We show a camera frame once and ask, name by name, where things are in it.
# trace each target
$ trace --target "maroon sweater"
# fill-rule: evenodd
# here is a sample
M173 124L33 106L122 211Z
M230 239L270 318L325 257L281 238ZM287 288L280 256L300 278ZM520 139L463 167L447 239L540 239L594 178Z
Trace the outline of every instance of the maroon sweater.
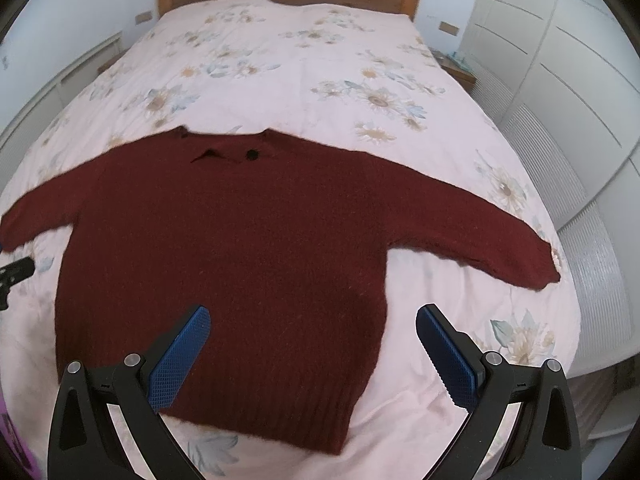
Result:
M60 374L143 351L199 303L212 333L167 413L330 453L378 360L389 247L518 286L560 279L550 246L485 200L273 130L177 128L115 148L18 200L0 244L66 224Z

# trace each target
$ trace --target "nightstand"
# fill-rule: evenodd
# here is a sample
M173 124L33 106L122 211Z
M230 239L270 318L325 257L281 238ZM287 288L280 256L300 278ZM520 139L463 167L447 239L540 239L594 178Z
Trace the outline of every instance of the nightstand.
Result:
M468 70L461 68L455 61L449 59L438 50L431 50L433 57L436 59L440 67L449 74L453 79L460 83L460 86L467 92L471 92L476 84L476 76Z
M122 56L124 56L124 55L127 53L127 51L128 51L128 50L129 50L129 49L127 49L127 50L123 50L121 53L119 53L119 54L117 54L116 56L112 57L112 58L111 58L110 60L108 60L106 63L104 63L104 64L100 65L100 66L98 67L98 75L100 75L102 72L106 72L106 71L107 71L108 69L110 69L113 65L115 65L115 64L116 64L116 62L117 62L117 61L119 61L119 60L120 60L120 58L121 58Z

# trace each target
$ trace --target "wall outlet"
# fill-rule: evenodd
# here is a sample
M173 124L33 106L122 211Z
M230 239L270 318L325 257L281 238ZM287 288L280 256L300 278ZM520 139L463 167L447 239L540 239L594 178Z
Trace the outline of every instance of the wall outlet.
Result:
M458 27L455 27L447 22L440 22L439 29L443 32L446 32L447 34L451 34L452 36L457 36L460 32L460 29Z
M136 25L140 23L150 22L154 18L154 14L148 10L147 12L142 12L141 14L136 16Z

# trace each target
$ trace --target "blue textured pad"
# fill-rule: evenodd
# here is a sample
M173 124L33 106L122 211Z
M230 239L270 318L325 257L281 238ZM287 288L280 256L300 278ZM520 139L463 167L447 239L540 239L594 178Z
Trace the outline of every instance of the blue textured pad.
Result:
M210 330L211 316L201 306L149 375L147 399L156 413L174 403L182 383L209 337Z
M455 343L434 315L423 307L418 311L418 336L436 368L453 403L472 411L478 404L478 379Z

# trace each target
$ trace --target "floral bedspread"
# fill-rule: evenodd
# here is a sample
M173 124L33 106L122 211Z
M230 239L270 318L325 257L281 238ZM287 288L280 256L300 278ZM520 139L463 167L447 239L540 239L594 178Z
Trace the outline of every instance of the floral bedspread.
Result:
M571 365L580 313L549 215L500 131L440 69L407 17L267 0L174 10L44 131L2 193L0 213L63 171L180 124L211 134L271 127L410 166L528 222L551 243L562 275L533 292L429 253L391 250L380 360L344 452L325 456L166 418L206 478L422 478L466 416L415 336L415 313L425 303L436 303L482 350L510 362L539 365L553 356L565 369ZM36 260L36 275L12 290L10 309L0 314L0 369L10 413L41 463L57 390L54 298L70 232L48 232L0 255L0 264L27 254ZM105 327L105 337L117 329ZM122 416L113 414L135 468L152 478Z

